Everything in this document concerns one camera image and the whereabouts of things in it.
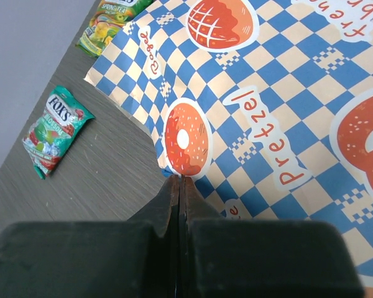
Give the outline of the teal Fox's blossom candy bag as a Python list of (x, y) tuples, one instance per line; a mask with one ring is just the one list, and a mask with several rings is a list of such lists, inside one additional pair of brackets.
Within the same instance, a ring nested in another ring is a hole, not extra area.
[(63, 86), (56, 86), (42, 115), (22, 139), (34, 169), (45, 179), (71, 147), (78, 132), (94, 115)]

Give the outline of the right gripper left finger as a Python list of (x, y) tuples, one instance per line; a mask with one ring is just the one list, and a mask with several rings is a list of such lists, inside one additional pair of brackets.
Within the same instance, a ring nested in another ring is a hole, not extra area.
[(175, 297), (179, 179), (127, 221), (18, 222), (0, 234), (0, 297)]

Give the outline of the blue checkered paper bag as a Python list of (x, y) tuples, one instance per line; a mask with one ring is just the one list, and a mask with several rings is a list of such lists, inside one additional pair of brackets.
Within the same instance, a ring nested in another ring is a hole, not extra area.
[(154, 1), (85, 79), (225, 217), (333, 224), (373, 297), (373, 1)]

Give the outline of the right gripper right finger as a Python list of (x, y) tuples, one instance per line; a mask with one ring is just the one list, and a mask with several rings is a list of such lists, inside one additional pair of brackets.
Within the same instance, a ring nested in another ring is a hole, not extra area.
[(312, 220), (229, 220), (182, 177), (184, 297), (363, 297), (338, 230)]

